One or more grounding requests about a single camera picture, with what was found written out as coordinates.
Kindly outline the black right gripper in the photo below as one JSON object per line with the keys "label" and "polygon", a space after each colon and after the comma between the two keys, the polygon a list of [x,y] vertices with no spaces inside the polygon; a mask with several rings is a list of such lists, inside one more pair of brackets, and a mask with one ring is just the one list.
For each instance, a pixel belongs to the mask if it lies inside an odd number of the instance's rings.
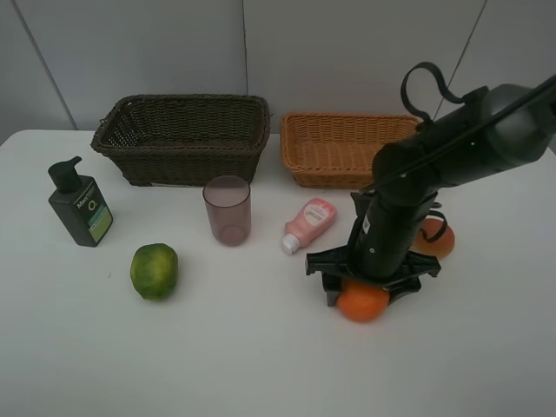
{"label": "black right gripper", "polygon": [[388,306],[420,291],[420,277],[441,270],[435,256],[410,250],[435,204],[435,193],[413,206],[400,206],[377,192],[350,194],[357,218],[346,245],[306,255],[306,274],[320,272],[327,305],[335,307],[345,278],[384,288]]}

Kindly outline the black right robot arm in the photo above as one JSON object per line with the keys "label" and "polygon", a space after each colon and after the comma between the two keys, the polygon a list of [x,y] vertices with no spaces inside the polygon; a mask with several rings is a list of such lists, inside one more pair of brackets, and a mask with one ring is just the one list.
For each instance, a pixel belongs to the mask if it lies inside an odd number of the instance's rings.
{"label": "black right robot arm", "polygon": [[411,246],[439,190],[536,162],[555,135],[553,77],[535,88],[482,87],[456,101],[435,122],[419,113],[412,136],[376,154],[372,183],[352,195],[357,217],[347,244],[307,255],[306,273],[321,273],[330,307],[347,280],[383,289],[390,301],[420,291],[420,277],[441,266]]}

